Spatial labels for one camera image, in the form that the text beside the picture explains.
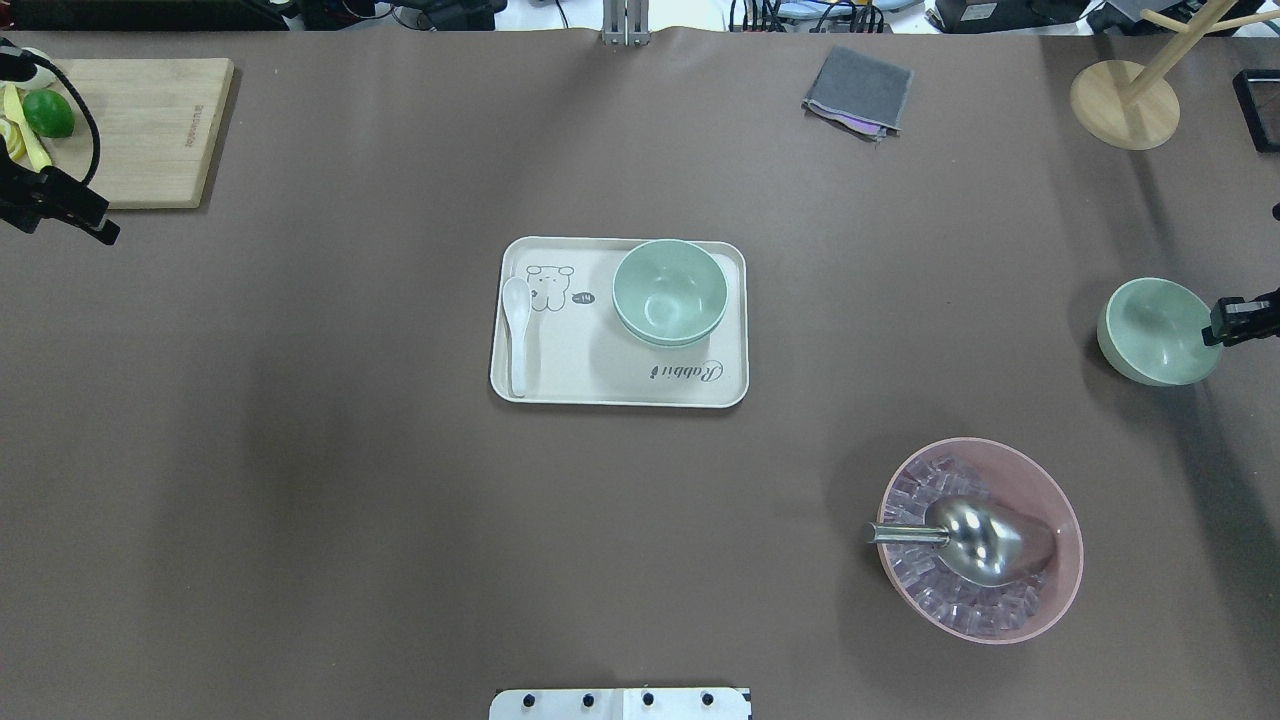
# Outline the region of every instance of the white bracket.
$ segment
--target white bracket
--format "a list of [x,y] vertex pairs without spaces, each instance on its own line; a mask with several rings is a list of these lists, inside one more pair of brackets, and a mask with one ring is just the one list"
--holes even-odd
[[751,720],[748,688],[502,691],[489,720]]
[[600,40],[605,45],[649,45],[649,0],[604,0]]

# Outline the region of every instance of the scoop handle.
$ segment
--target scoop handle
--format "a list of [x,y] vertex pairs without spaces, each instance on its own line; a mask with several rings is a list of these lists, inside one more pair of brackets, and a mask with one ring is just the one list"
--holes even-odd
[[932,525],[888,525],[867,523],[863,525],[863,542],[909,542],[915,544],[946,544],[951,539],[942,528]]

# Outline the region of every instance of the spoon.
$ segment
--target spoon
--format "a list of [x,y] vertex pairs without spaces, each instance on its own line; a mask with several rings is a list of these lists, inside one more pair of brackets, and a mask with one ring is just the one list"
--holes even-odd
[[924,523],[867,523],[863,539],[937,546],[943,565],[986,588],[1034,575],[1053,557],[1053,530],[1048,525],[977,497],[943,497],[924,511]]
[[531,293],[525,278],[502,283],[502,314],[511,329],[511,395],[525,397],[525,332],[529,329]]

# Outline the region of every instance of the pink bowl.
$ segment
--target pink bowl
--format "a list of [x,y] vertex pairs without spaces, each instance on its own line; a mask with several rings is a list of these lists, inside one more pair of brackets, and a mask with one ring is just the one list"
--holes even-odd
[[952,635],[983,644],[1011,644],[1029,641],[1052,628],[1053,623],[1057,623],[1066,614],[1066,609],[1071,606],[1075,593],[1080,589],[1080,580],[1084,578],[1084,539],[1080,537],[1080,524],[1075,520],[1075,511],[1071,510],[1071,503],[1068,502],[1062,488],[1057,487],[1053,478],[1030,457],[1007,445],[963,437],[938,441],[908,457],[906,462],[902,462],[890,478],[890,487],[884,489],[877,520],[884,521],[884,503],[888,501],[888,491],[893,487],[893,479],[913,460],[919,457],[924,461],[932,461],[946,455],[955,456],[972,466],[991,488],[992,501],[1047,523],[1057,534],[1057,550],[1053,553],[1053,560],[1046,568],[1044,587],[1041,588],[1039,593],[1039,612],[1030,616],[1016,630],[1004,630],[997,635],[987,637],[969,635],[934,620],[915,603],[915,598],[906,594],[902,583],[890,568],[888,555],[882,544],[878,550],[884,573],[908,605],[914,607],[922,618]]

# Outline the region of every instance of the green lime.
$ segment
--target green lime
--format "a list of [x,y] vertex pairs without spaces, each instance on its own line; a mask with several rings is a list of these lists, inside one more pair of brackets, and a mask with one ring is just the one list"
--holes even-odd
[[52,90],[32,90],[22,100],[22,114],[36,135],[67,137],[76,128],[76,115],[61,95]]

